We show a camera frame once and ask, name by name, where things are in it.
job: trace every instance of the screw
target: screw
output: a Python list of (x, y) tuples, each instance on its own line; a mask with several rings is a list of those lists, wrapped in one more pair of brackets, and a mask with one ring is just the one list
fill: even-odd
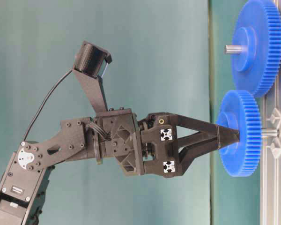
[(159, 123), (160, 123), (160, 124), (164, 124), (164, 119), (160, 119), (160, 120), (159, 120)]

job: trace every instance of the blue plastic gear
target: blue plastic gear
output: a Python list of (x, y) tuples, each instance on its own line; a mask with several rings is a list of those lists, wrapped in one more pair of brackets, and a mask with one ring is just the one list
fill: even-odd
[(220, 149), (222, 163), (232, 177), (250, 176), (260, 160), (261, 120), (254, 97), (246, 90), (230, 90), (224, 96), (218, 125), (239, 130), (239, 142)]
[(281, 64), (281, 16), (272, 0), (249, 0), (242, 8), (232, 39), (242, 52), (231, 56), (237, 90), (265, 95)]

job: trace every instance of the black cable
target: black cable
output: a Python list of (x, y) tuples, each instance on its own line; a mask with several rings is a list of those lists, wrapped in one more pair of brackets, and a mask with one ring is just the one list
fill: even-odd
[(28, 125), (28, 128), (24, 134), (23, 140), (22, 142), (24, 142), (28, 136), (29, 131), (31, 130), (34, 122), (36, 121), (36, 119), (38, 118), (39, 114), (41, 113), (45, 103), (47, 102), (48, 98), (50, 97), (50, 95), (54, 92), (54, 90), (57, 88), (57, 86), (72, 72), (72, 69), (70, 69), (66, 74), (64, 74), (57, 82), (56, 84), (51, 88), (51, 90), (47, 93), (47, 95), (45, 96), (45, 98), (43, 99), (39, 109), (37, 110), (37, 113), (35, 114), (35, 116), (32, 118), (30, 124)]
[(92, 121), (86, 124), (86, 128), (90, 128), (97, 132), (105, 141), (111, 140), (110, 133), (106, 133), (105, 130)]

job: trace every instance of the teal backdrop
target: teal backdrop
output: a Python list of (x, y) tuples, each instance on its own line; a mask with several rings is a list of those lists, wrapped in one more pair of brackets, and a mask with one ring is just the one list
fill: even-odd
[[(113, 56), (104, 76), (109, 107), (131, 107), (138, 119), (165, 111), (209, 121), (207, 15), (207, 0), (0, 0), (0, 177), (83, 40)], [(94, 111), (71, 75), (28, 140), (42, 142), (60, 120), (85, 116)], [(209, 155), (173, 179), (125, 177), (112, 158), (62, 163), (40, 225), (208, 225), (209, 178)]]
[[(230, 56), (224, 46), (230, 45), (238, 14), (246, 0), (209, 0), (210, 21), (210, 100), (211, 118), (216, 122), (221, 101), (234, 90)], [(211, 154), (211, 220), (212, 225), (259, 224), (260, 168), (250, 177), (230, 177), (218, 152)]]

